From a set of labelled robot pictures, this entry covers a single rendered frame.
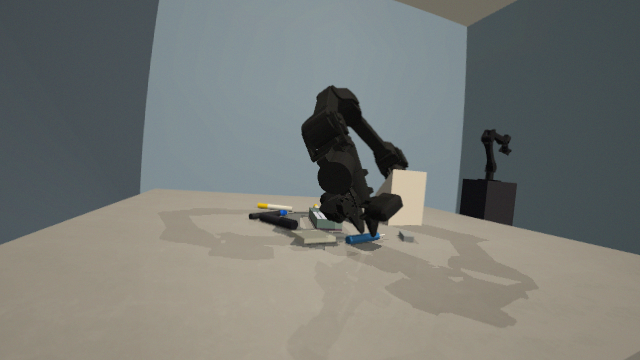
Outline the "keyboard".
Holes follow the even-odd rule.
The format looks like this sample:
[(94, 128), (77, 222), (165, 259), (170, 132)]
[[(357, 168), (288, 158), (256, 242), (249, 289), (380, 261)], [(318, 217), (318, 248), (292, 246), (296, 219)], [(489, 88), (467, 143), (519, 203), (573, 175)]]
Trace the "keyboard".
[(316, 230), (342, 231), (343, 222), (338, 224), (329, 221), (319, 210), (319, 208), (309, 207), (309, 218), (311, 219)]

